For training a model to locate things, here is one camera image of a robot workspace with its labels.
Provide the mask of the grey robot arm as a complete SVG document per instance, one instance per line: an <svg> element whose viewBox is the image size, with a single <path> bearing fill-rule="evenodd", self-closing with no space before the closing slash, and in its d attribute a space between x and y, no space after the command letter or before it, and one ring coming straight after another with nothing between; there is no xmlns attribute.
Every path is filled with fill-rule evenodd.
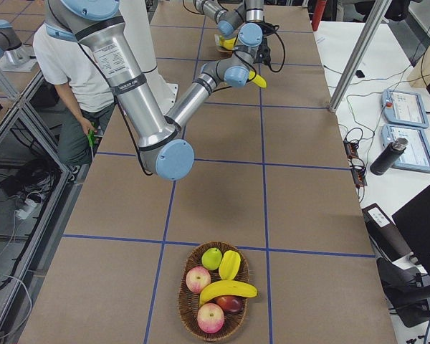
<svg viewBox="0 0 430 344"><path fill-rule="evenodd" d="M262 43L263 1L243 1L234 11L217 1L195 1L198 13L214 20L224 37L237 34L229 58L205 64L200 75L163 114L125 37L119 1L48 1L47 33L88 47L110 90L139 136L144 169L171 181L185 177L194 164L194 150L180 133L216 87L225 82L243 87L253 77L253 64Z"/></svg>
<svg viewBox="0 0 430 344"><path fill-rule="evenodd" d="M234 10L224 9L218 1L193 1L196 11L212 19L219 33L227 38L245 23L262 22L264 19L264 2L262 0L246 0Z"/></svg>

